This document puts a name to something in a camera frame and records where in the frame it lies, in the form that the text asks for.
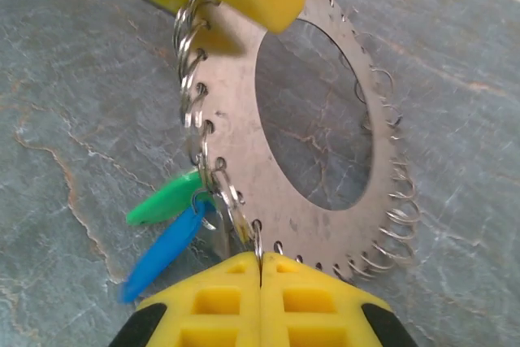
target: blue plastic tag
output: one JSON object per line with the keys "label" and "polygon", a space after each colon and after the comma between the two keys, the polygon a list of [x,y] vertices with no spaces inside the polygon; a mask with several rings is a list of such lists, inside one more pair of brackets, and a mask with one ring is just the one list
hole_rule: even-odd
{"label": "blue plastic tag", "polygon": [[201,228],[206,212],[214,207],[209,202],[195,202],[186,209],[139,259],[123,284],[121,301],[133,302],[188,247]]}

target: rectangular hole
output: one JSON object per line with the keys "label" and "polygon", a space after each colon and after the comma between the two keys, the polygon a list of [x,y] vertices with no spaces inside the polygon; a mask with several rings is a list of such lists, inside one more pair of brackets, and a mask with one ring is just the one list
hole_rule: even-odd
{"label": "rectangular hole", "polygon": [[183,329],[175,347],[235,347],[236,329]]}
{"label": "rectangular hole", "polygon": [[286,312],[335,313],[336,307],[327,290],[317,288],[286,288],[284,290]]}
{"label": "rectangular hole", "polygon": [[341,328],[289,328],[290,347],[349,347]]}
{"label": "rectangular hole", "polygon": [[197,293],[192,314],[240,314],[238,288],[204,288]]}
{"label": "rectangular hole", "polygon": [[298,269],[289,262],[279,262],[278,264],[276,264],[276,272],[285,273],[285,272],[297,272],[297,271],[298,271]]}
{"label": "rectangular hole", "polygon": [[245,264],[244,263],[238,263],[235,266],[231,267],[229,270],[227,270],[228,274],[244,274],[245,273]]}

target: metal ring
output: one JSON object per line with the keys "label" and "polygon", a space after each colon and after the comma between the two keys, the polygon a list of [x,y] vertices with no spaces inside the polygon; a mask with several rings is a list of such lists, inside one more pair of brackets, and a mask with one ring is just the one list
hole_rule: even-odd
{"label": "metal ring", "polygon": [[262,237],[260,236],[260,231],[262,230],[262,223],[259,220],[255,219],[252,225],[254,231],[254,254],[257,257],[258,264],[262,266],[263,246]]}
{"label": "metal ring", "polygon": [[415,182],[413,180],[411,180],[410,178],[407,180],[402,180],[402,181],[409,183],[409,185],[411,187],[409,193],[405,194],[402,191],[397,190],[395,193],[390,193],[388,195],[389,197],[395,198],[395,199],[406,199],[406,200],[409,200],[409,199],[412,199],[413,197],[415,197],[415,194],[417,193],[417,190],[415,188]]}
{"label": "metal ring", "polygon": [[358,101],[366,105],[365,96],[363,95],[363,98],[361,98],[362,91],[360,91],[360,87],[359,80],[356,78],[356,82],[354,83],[354,93],[356,94]]}
{"label": "metal ring", "polygon": [[350,278],[345,277],[345,274],[343,274],[338,264],[332,266],[332,271],[334,272],[334,274],[336,274],[339,280],[342,280],[346,284],[351,284],[352,286],[355,286],[354,282]]}
{"label": "metal ring", "polygon": [[360,275],[363,278],[367,278],[368,280],[371,280],[375,277],[375,275],[369,274],[368,272],[360,269],[352,259],[349,259],[349,267],[358,275]]}
{"label": "metal ring", "polygon": [[408,167],[408,159],[403,154],[399,154],[397,158],[392,158],[391,160],[394,166]]}
{"label": "metal ring", "polygon": [[401,225],[412,225],[417,223],[421,219],[421,211],[415,200],[407,201],[417,212],[417,217],[411,219],[410,216],[401,209],[391,209],[387,211],[387,217],[390,218],[394,223],[400,223]]}
{"label": "metal ring", "polygon": [[[229,193],[232,197],[231,199],[224,190],[224,186],[219,179],[219,175],[223,176],[223,181],[225,182],[226,187],[229,189]],[[232,217],[232,225],[236,231],[236,234],[240,238],[240,241],[246,243],[249,238],[254,238],[254,230],[248,223],[247,219],[245,219],[244,213],[241,210],[240,202],[238,201],[237,191],[230,183],[229,175],[226,173],[225,169],[217,169],[213,171],[212,176],[215,184],[214,191],[223,199],[223,202],[227,208],[227,212]]]}
{"label": "metal ring", "polygon": [[379,245],[375,242],[372,243],[372,246],[375,249],[377,249],[381,254],[388,256],[390,259],[392,259],[396,262],[401,262],[401,263],[413,262],[413,260],[415,259],[415,253],[414,253],[414,250],[412,249],[412,247],[410,247],[410,245],[406,241],[397,240],[397,242],[406,248],[406,252],[408,252],[408,256],[402,256],[402,255],[395,254],[392,251],[385,249],[384,247],[382,247],[381,245]]}
{"label": "metal ring", "polygon": [[[396,113],[397,113],[397,119],[395,121],[386,121],[387,125],[392,128],[392,129],[396,129],[397,126],[399,126],[399,124],[401,123],[402,119],[403,119],[403,114],[399,111],[399,109],[397,109],[397,107],[393,106],[393,105],[383,105],[384,108],[390,108],[390,109],[393,109]],[[371,127],[371,122],[370,122],[370,116],[368,115],[368,111],[365,113],[365,115],[363,116],[363,120],[361,122],[361,126],[362,128],[364,128],[365,130],[368,130],[369,132],[372,132],[372,127]]]}
{"label": "metal ring", "polygon": [[390,80],[390,96],[380,95],[380,97],[383,98],[384,100],[388,100],[391,96],[393,96],[394,93],[396,93],[392,74],[383,68],[372,68],[371,70],[373,72],[380,72],[380,73],[383,73],[384,75],[388,76],[388,79]]}
{"label": "metal ring", "polygon": [[372,268],[373,272],[386,272],[386,271],[392,269],[396,265],[396,262],[393,259],[390,259],[388,257],[387,257],[387,259],[390,259],[390,263],[386,266],[380,265],[380,264],[374,262],[373,260],[370,260],[364,254],[361,254],[361,259],[363,259],[363,261]]}
{"label": "metal ring", "polygon": [[189,33],[180,40],[179,49],[177,50],[177,76],[182,80],[183,76],[188,73],[188,60],[190,48],[193,39],[201,28],[210,28],[207,20],[201,20],[190,29]]}
{"label": "metal ring", "polygon": [[358,34],[354,34],[354,38],[358,38],[360,36],[368,36],[368,37],[375,38],[375,35],[372,33],[369,33],[369,32],[359,32]]}
{"label": "metal ring", "polygon": [[274,250],[277,254],[280,254],[280,255],[284,254],[284,247],[282,246],[281,241],[275,242]]}
{"label": "metal ring", "polygon": [[[387,97],[387,96],[384,96],[384,95],[379,95],[381,100],[383,102],[386,102],[396,92],[395,91],[395,87],[394,87],[394,81],[393,81],[392,74],[389,71],[387,71],[386,69],[383,69],[383,68],[371,68],[370,70],[372,72],[381,72],[381,73],[385,74],[386,76],[388,76],[388,78],[390,79],[390,96]],[[356,98],[359,100],[359,102],[361,102],[363,104],[366,104],[365,97],[363,96],[363,98],[362,98],[362,91],[360,91],[360,85],[359,85],[359,80],[358,79],[356,79],[356,83],[354,84],[354,93],[356,94]]]}
{"label": "metal ring", "polygon": [[198,215],[197,197],[203,193],[207,193],[207,190],[206,189],[195,190],[195,192],[192,194],[192,209],[196,215]]}
{"label": "metal ring", "polygon": [[[203,83],[199,83],[197,87],[199,88],[198,95],[195,97],[195,99],[190,100],[188,102],[188,105],[184,112],[184,118],[182,119],[182,123],[184,124],[185,128],[191,128],[193,119],[193,108],[199,103],[202,104],[204,102],[204,98],[208,94],[208,88]],[[202,126],[202,111],[198,112],[199,115],[195,115],[195,128],[200,128]]]}
{"label": "metal ring", "polygon": [[[202,132],[197,139],[197,143],[193,142],[193,135],[188,139],[188,156],[194,166],[197,166],[198,173],[201,176],[202,184],[211,191],[213,178],[209,169],[208,144],[207,136],[210,133],[210,126],[205,122],[202,126]],[[198,152],[193,153],[193,145],[197,144]]]}
{"label": "metal ring", "polygon": [[198,65],[206,61],[208,58],[205,50],[199,48],[197,49],[197,57],[189,64],[188,70],[183,75],[182,79],[180,79],[180,109],[184,111],[185,107],[189,103],[189,99],[191,98],[191,88],[193,84],[193,78],[195,76],[195,71],[198,68]]}
{"label": "metal ring", "polygon": [[[197,208],[197,197],[203,193],[207,193],[206,189],[199,189],[196,190],[192,195],[192,209],[195,212],[196,215],[198,215],[198,208]],[[217,228],[211,224],[207,219],[202,219],[202,225],[204,228],[206,228],[209,231],[215,231]]]}
{"label": "metal ring", "polygon": [[171,38],[175,50],[179,50],[180,34],[186,25],[190,25],[193,21],[193,15],[196,8],[193,6],[197,0],[188,0],[186,6],[181,7],[177,11],[175,21],[173,22],[173,37]]}
{"label": "metal ring", "polygon": [[392,109],[397,113],[397,119],[395,121],[393,121],[393,122],[389,121],[389,120],[387,121],[387,124],[390,128],[392,128],[392,129],[397,128],[397,126],[399,126],[399,124],[403,120],[403,114],[401,113],[401,111],[394,105],[383,105],[383,108]]}
{"label": "metal ring", "polygon": [[407,166],[400,166],[400,165],[395,165],[394,164],[394,167],[393,167],[393,171],[394,171],[394,176],[392,176],[392,179],[393,180],[411,180],[410,178],[410,174],[408,173],[408,169],[406,168]]}
{"label": "metal ring", "polygon": [[379,227],[379,231],[381,233],[387,235],[388,237],[391,237],[392,239],[396,239],[398,241],[410,241],[415,237],[415,234],[416,234],[415,224],[404,225],[404,226],[408,227],[411,231],[410,234],[408,234],[407,236],[401,236],[401,235],[395,233],[394,231],[386,229],[385,227]]}

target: circular hole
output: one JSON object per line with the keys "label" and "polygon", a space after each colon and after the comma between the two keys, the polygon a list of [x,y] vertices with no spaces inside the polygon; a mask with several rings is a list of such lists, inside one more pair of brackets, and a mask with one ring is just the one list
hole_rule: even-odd
{"label": "circular hole", "polygon": [[241,205],[245,205],[244,194],[242,194],[242,192],[240,192],[240,191],[237,191],[237,192],[236,192],[236,195],[238,196],[238,202],[239,202]]}
{"label": "circular hole", "polygon": [[208,133],[209,134],[212,134],[215,132],[215,124],[213,124],[213,122],[211,122],[209,119],[207,119],[205,121],[205,124],[207,126],[207,129],[208,129]]}
{"label": "circular hole", "polygon": [[203,50],[202,48],[197,49],[197,56],[201,56],[203,61],[206,61],[208,59],[207,52],[205,50]]}
{"label": "circular hole", "polygon": [[226,162],[225,158],[217,157],[217,159],[214,161],[214,166],[217,170],[226,169],[228,167],[228,163]]}
{"label": "circular hole", "polygon": [[273,245],[273,249],[275,250],[275,252],[278,252],[279,254],[281,254],[282,251],[284,250],[284,246],[282,245],[281,241],[276,241],[275,245]]}
{"label": "circular hole", "polygon": [[260,221],[259,219],[255,219],[251,225],[253,225],[253,228],[255,226],[258,226],[258,230],[260,232],[262,231],[262,221]]}
{"label": "circular hole", "polygon": [[208,86],[205,85],[204,83],[197,83],[197,92],[199,94],[207,95],[208,94]]}
{"label": "circular hole", "polygon": [[354,205],[371,173],[372,139],[359,127],[366,105],[355,82],[336,43],[304,21],[261,44],[256,98],[267,142],[292,186],[327,210]]}

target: hole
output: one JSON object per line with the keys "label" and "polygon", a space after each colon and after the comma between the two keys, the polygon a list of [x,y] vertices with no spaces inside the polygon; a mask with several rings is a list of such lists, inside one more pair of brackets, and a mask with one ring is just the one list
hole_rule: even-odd
{"label": "hole", "polygon": [[241,291],[238,288],[204,288],[197,293],[192,314],[240,314]]}
{"label": "hole", "polygon": [[245,264],[244,263],[238,263],[235,266],[231,267],[229,270],[227,270],[228,274],[244,274],[245,273]]}
{"label": "hole", "polygon": [[255,226],[258,226],[258,230],[261,232],[262,231],[262,221],[260,221],[259,219],[255,219],[251,225],[253,225],[253,228]]}
{"label": "hole", "polygon": [[284,246],[282,245],[282,242],[281,241],[276,241],[275,242],[275,245],[273,245],[273,249],[275,250],[275,252],[277,252],[278,254],[282,254],[284,252]]}
{"label": "hole", "polygon": [[336,313],[336,306],[327,290],[317,288],[286,288],[284,290],[286,312]]}
{"label": "hole", "polygon": [[294,188],[327,210],[351,207],[370,177],[372,140],[359,127],[366,105],[355,81],[336,43],[304,21],[260,46],[256,97],[271,152]]}
{"label": "hole", "polygon": [[208,134],[212,134],[215,132],[215,124],[213,124],[213,122],[207,119],[206,121],[204,121],[204,124],[205,126],[207,126]]}
{"label": "hole", "polygon": [[218,327],[184,328],[180,332],[180,340],[175,347],[235,347],[238,329]]}
{"label": "hole", "polygon": [[334,327],[289,327],[290,347],[348,347],[345,330]]}
{"label": "hole", "polygon": [[348,280],[345,278],[345,276],[341,272],[340,265],[338,263],[334,263],[334,266],[332,267],[332,271],[334,271],[334,275],[338,278],[338,280],[342,280],[346,284],[350,284],[352,286],[356,285],[352,280]]}
{"label": "hole", "polygon": [[280,262],[276,265],[276,272],[284,274],[287,272],[298,272],[298,269],[293,264]]}
{"label": "hole", "polygon": [[204,83],[197,83],[197,92],[199,94],[207,95],[208,94],[208,86]]}
{"label": "hole", "polygon": [[236,192],[236,195],[238,196],[238,202],[239,202],[241,205],[245,205],[244,194],[242,194],[242,192],[240,192],[240,191],[237,191],[237,192]]}
{"label": "hole", "polygon": [[225,158],[217,157],[217,159],[214,161],[214,167],[217,170],[225,170],[228,167],[228,163],[226,162]]}

